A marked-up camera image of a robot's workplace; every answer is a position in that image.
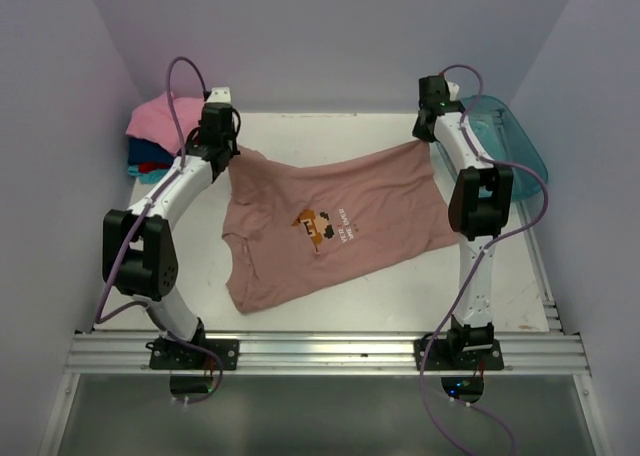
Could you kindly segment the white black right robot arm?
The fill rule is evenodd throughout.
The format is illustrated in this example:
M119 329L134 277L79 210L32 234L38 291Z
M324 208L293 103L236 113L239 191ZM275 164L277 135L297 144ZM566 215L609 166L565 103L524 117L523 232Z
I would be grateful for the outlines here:
M438 145L453 171L448 221L459 237L460 289L440 330L414 341L414 357L426 370L502 369L490 301L495 252L490 243L508 222L514 176L492 161L457 92L443 74L419 80L413 136Z

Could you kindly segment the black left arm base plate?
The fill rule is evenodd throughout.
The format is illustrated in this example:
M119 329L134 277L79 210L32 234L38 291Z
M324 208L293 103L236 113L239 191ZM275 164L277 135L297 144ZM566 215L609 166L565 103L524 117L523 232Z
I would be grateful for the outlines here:
M234 371L240 355L237 339L205 339L199 349L158 337L147 342L150 351L149 367L153 370L209 370L222 368Z

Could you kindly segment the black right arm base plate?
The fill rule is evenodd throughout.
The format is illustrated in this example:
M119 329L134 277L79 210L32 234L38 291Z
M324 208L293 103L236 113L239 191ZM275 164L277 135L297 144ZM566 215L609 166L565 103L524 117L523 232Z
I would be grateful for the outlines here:
M495 339L490 347L470 350L454 350L444 338L438 338L429 350L425 364L422 364L430 334L413 341L413 355L416 369L425 371L500 371L505 368L500 342Z

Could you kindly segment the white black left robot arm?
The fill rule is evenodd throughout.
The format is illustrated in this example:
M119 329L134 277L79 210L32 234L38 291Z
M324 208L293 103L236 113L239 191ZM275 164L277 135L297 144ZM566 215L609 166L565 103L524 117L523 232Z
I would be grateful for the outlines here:
M111 210L103 219L105 289L117 290L130 300L110 313L99 309L94 321L102 324L129 308L144 310L160 332L147 346L153 369L223 366L207 344L201 319L177 288L179 262L172 231L238 155L240 128L240 115L231 103L205 102L198 125L169 172L136 204Z

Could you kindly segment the dusty pink printed t-shirt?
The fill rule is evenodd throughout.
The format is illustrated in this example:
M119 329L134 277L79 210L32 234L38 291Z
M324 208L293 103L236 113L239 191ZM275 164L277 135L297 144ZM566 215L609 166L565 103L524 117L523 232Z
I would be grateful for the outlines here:
M228 174L226 286L242 314L457 242L429 147L420 141L314 167L244 149Z

